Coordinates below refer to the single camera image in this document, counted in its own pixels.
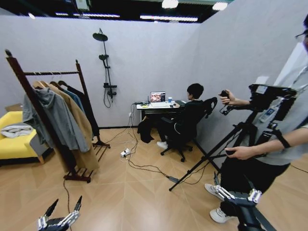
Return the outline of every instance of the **wooden floor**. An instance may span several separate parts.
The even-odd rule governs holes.
[[[104,141],[122,129],[101,130]],[[180,162],[176,152],[161,156],[156,141],[139,142],[132,161],[137,165],[155,165],[168,175],[181,177],[201,157],[200,151],[186,152],[187,161]],[[196,185],[181,184],[172,192],[171,181],[159,173],[131,168],[120,152],[134,143],[122,135],[110,142],[100,161],[92,182],[66,181],[73,209],[83,196],[81,216],[73,231],[235,231],[237,219],[216,224],[209,211],[218,207],[219,200],[207,193],[204,183],[213,183],[213,167],[207,166]],[[308,170],[308,157],[294,163]],[[36,220],[55,199],[60,201],[55,217],[67,214],[67,195],[63,188],[63,171],[57,156],[46,164],[39,163],[0,167],[0,230],[34,231]],[[194,174],[187,181],[195,182]],[[260,211],[279,231],[307,230],[308,177],[307,173],[290,167],[261,198]]]

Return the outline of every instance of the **sneaker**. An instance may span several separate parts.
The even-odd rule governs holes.
[[[212,184],[205,184],[204,188],[212,195],[216,196],[220,200],[224,201],[224,199],[215,191],[214,186]]]
[[[168,144],[167,142],[161,142],[161,141],[158,141],[157,142],[157,145],[163,149],[167,149],[168,148]]]
[[[227,216],[220,208],[213,209],[210,211],[210,217],[217,223],[225,223],[227,220],[230,220],[231,216]]]

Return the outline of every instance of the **office chair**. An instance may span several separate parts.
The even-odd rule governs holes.
[[[201,105],[204,113],[200,116],[200,118],[199,118],[198,122],[195,124],[195,126],[197,126],[197,124],[200,122],[200,120],[203,117],[208,118],[209,115],[214,110],[214,108],[216,107],[216,105],[217,105],[217,98],[216,97],[205,100]],[[162,120],[164,120],[168,123],[173,123],[172,120],[169,120],[165,117],[163,117]],[[170,149],[177,149],[179,154],[182,157],[181,162],[184,162],[185,156],[183,154],[183,149],[188,149],[188,151],[191,152],[193,150],[192,149],[193,147],[186,145],[186,143],[192,141],[195,137],[196,137],[196,135],[192,135],[192,134],[178,134],[175,137],[168,137],[168,139],[167,139],[168,148],[165,149],[160,154],[165,155],[165,153],[168,152]]]

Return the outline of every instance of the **hanger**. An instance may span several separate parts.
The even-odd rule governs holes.
[[[39,81],[39,82],[40,82],[43,86],[45,86],[45,87],[47,87],[47,88],[49,87],[49,84],[46,83],[45,81],[42,81],[42,80],[41,80],[41,81]]]
[[[32,86],[34,87],[34,88],[39,88],[39,89],[44,89],[44,88],[46,88],[41,82],[39,82],[39,81],[34,81],[33,82],[33,84],[32,84]]]
[[[59,84],[60,86],[61,86],[61,85],[64,85],[64,86],[68,87],[67,83],[65,83],[63,80],[60,80],[60,81],[58,82],[58,84]]]
[[[57,84],[57,82],[55,82],[55,81],[51,81],[50,82],[50,84],[53,84],[57,89],[59,89],[59,90],[61,90],[61,91],[63,91],[63,89],[60,87],[60,85],[59,84]]]

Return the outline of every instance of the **robotic hand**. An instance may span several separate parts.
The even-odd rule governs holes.
[[[46,213],[38,219],[38,231],[65,231],[78,219],[80,216],[79,210],[81,207],[80,196],[74,211],[68,214],[65,218],[49,219],[49,216],[54,211],[59,199],[57,199],[46,211]]]
[[[214,189],[218,195],[234,207],[240,222],[237,227],[239,231],[264,231],[254,213],[254,208],[262,195],[261,191],[252,189],[249,194],[239,192],[232,194],[219,185],[216,173],[214,173],[214,182]]]

